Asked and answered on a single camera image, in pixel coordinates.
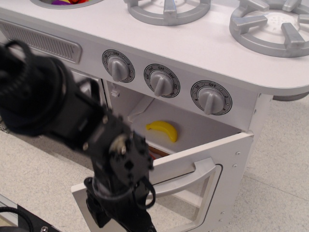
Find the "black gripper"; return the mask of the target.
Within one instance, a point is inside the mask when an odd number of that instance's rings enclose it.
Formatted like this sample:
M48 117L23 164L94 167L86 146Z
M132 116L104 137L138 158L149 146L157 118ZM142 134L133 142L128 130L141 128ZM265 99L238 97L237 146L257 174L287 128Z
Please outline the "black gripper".
M155 203L155 189L146 177L122 196L100 195L96 190L95 179L92 177L86 178L84 185L88 211L99 228L103 228L113 219L127 232L156 231L151 216L147 212L147 209Z

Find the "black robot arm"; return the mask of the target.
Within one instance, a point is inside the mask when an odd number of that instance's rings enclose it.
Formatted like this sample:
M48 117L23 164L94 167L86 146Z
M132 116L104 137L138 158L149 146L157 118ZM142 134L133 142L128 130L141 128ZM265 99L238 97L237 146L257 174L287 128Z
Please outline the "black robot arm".
M147 209L154 168L145 139L84 94L58 59L33 54L11 41L0 48L0 115L7 128L45 135L91 158L94 176L84 180L95 223L115 220L128 232L153 232Z

